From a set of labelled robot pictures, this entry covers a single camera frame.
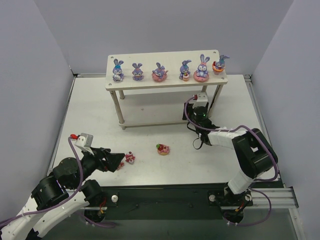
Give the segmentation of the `pink bear cake toy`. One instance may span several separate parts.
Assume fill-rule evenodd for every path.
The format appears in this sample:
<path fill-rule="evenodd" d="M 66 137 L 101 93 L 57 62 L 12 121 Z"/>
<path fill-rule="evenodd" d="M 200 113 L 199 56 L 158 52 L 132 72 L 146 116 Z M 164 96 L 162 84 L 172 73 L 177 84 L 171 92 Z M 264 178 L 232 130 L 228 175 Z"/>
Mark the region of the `pink bear cake toy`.
<path fill-rule="evenodd" d="M 136 157 L 134 156 L 134 154 L 129 151 L 125 154 L 125 161 L 129 164 L 134 164 Z"/>

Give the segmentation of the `small purple bunny with strawberry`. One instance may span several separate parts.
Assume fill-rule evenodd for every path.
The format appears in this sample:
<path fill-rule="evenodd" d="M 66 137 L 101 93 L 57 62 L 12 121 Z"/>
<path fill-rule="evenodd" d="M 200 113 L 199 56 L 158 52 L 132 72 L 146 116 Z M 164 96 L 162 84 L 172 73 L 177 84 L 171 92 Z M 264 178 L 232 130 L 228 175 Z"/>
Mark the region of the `small purple bunny with strawberry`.
<path fill-rule="evenodd" d="M 191 62 L 192 61 L 190 59 L 184 60 L 182 62 L 182 65 L 181 65 L 181 67 L 179 69 L 179 71 L 180 71 L 179 79 L 180 80 L 183 80 L 185 82 L 187 82 L 189 80 L 191 72 L 190 72 L 190 68 L 188 66 L 188 63 L 191 63 Z"/>

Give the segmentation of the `pink bear strawberry donut toy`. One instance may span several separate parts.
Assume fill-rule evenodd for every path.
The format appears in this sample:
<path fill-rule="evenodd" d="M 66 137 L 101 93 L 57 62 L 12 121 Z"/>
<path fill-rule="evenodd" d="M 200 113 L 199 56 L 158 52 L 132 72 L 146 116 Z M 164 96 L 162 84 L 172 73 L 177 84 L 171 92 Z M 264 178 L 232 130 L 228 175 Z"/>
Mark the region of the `pink bear strawberry donut toy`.
<path fill-rule="evenodd" d="M 168 145 L 158 143 L 156 145 L 157 153 L 161 156 L 166 156 L 170 153 L 170 147 Z"/>

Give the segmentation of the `purple bunny red base toy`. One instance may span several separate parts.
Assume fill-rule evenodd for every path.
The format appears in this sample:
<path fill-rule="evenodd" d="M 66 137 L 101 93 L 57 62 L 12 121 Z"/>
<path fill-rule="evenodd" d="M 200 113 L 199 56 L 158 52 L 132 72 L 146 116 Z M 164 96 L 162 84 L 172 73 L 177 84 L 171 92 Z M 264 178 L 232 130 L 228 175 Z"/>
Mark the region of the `purple bunny red base toy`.
<path fill-rule="evenodd" d="M 212 70 L 215 75 L 220 75 L 225 70 L 225 60 L 229 58 L 229 56 L 222 54 L 218 60 L 212 63 Z"/>

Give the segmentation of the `purple bunny sitting toy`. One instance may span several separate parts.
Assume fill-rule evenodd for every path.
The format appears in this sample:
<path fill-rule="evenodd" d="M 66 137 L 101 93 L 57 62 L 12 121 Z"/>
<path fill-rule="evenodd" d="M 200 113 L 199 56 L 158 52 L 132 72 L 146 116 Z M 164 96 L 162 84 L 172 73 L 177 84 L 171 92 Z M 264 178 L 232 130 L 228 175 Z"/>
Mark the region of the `purple bunny sitting toy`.
<path fill-rule="evenodd" d="M 141 70 L 142 67 L 142 63 L 133 63 L 132 66 L 134 68 L 134 70 L 132 71 L 133 77 L 132 79 L 134 81 L 141 81 L 143 80 L 144 76 L 143 76 L 143 71 Z"/>

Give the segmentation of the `purple bunny blue bow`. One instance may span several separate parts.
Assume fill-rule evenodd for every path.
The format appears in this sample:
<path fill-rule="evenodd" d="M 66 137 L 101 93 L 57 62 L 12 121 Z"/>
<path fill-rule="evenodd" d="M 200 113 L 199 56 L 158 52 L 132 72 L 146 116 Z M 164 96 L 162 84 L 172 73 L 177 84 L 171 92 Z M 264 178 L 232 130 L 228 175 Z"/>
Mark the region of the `purple bunny blue bow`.
<path fill-rule="evenodd" d="M 122 64 L 124 63 L 124 61 L 118 60 L 117 58 L 115 58 L 113 62 L 114 62 L 114 68 L 112 70 L 112 79 L 115 82 L 122 82 L 124 79 L 124 74 L 122 70 Z"/>

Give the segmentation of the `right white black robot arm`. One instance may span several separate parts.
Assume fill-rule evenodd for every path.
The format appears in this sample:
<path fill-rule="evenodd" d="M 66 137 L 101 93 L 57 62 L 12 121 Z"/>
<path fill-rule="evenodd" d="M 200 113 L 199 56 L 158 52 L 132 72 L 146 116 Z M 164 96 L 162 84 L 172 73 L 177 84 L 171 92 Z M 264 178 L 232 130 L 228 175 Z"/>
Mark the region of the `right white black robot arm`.
<path fill-rule="evenodd" d="M 216 199 L 226 205 L 244 201 L 255 182 L 269 182 L 278 177 L 278 157 L 258 128 L 244 125 L 227 129 L 214 125 L 205 106 L 194 107 L 188 102 L 183 106 L 183 118 L 193 125 L 193 132 L 201 141 L 200 146 L 220 146 L 234 150 L 239 171 L 223 188 Z"/>

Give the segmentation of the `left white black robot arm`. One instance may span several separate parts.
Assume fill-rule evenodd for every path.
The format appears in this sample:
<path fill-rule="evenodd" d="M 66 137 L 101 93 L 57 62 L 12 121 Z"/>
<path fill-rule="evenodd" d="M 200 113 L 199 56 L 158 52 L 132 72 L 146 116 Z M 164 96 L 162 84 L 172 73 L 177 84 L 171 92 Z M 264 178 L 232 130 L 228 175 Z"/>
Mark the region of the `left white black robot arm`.
<path fill-rule="evenodd" d="M 88 177 L 96 170 L 115 172 L 125 154 L 102 147 L 82 154 L 81 159 L 64 158 L 34 188 L 18 215 L 1 221 L 2 240 L 39 240 L 77 210 L 105 206 L 107 197 L 102 187 Z"/>

